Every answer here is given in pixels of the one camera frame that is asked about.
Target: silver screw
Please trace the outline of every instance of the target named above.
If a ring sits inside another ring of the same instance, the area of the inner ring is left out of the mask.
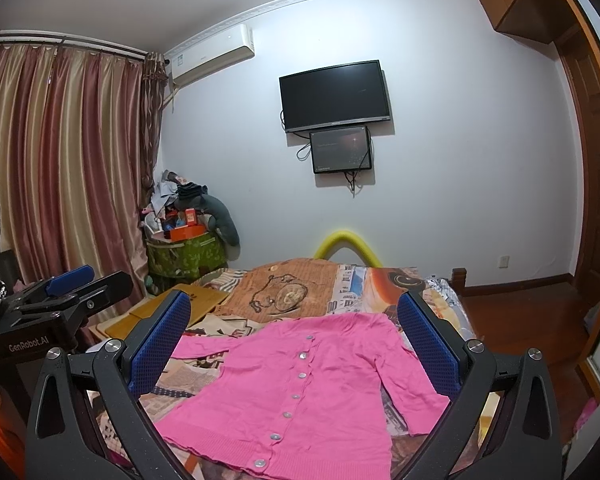
[[[122,346],[122,341],[120,341],[120,339],[112,339],[111,341],[107,341],[104,344],[104,349],[107,352],[117,352],[118,350],[120,350],[120,347]]]
[[[54,346],[53,348],[49,349],[49,352],[46,353],[46,358],[47,359],[58,359],[60,357],[61,353],[62,353],[62,350],[59,349],[57,346]]]
[[[542,359],[542,352],[539,351],[537,348],[530,348],[529,357],[531,357],[534,361],[539,361],[540,359]]]
[[[477,339],[469,339],[466,342],[467,348],[474,354],[481,354],[484,352],[484,343]]]

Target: pink cardigan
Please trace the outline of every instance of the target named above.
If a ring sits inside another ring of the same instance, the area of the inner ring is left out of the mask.
[[[245,338],[183,336],[173,357],[227,350],[219,379],[156,428],[260,478],[388,480],[380,381],[410,434],[429,433],[448,404],[384,314],[284,320]]]

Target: pile of clothes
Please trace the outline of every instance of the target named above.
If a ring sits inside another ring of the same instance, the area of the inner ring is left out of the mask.
[[[208,194],[206,186],[190,182],[177,173],[165,170],[155,186],[151,203],[144,209],[147,237],[187,225],[187,210],[195,210],[208,231],[218,234],[227,245],[240,244],[238,231],[226,206]]]

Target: patterned bed sheet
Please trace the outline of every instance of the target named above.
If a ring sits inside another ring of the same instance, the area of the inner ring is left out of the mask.
[[[267,322],[289,317],[329,316],[343,312],[384,312],[402,332],[397,321],[397,299],[406,290],[417,290],[436,315],[448,320],[463,338],[474,336],[462,304],[445,280],[423,280],[413,267],[373,269],[344,266],[325,260],[298,258],[258,267],[252,271],[219,269],[196,282],[230,292],[231,295],[188,332],[206,336],[248,336]],[[407,346],[411,346],[406,336]],[[224,353],[193,360],[170,359],[152,393],[140,402],[149,418],[157,422],[179,403],[195,396],[219,375]],[[411,436],[405,421],[382,389],[387,431],[392,436],[392,478],[396,478],[426,439]],[[469,440],[454,470],[469,465],[478,451],[481,426],[491,419],[483,417]],[[126,459],[106,413],[98,423],[107,446]],[[197,457],[189,451],[170,446],[196,480],[250,480],[241,471]]]

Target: white air conditioner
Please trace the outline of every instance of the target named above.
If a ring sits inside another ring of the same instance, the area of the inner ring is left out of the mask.
[[[171,59],[173,82],[182,87],[255,55],[251,30],[245,24],[236,25]]]

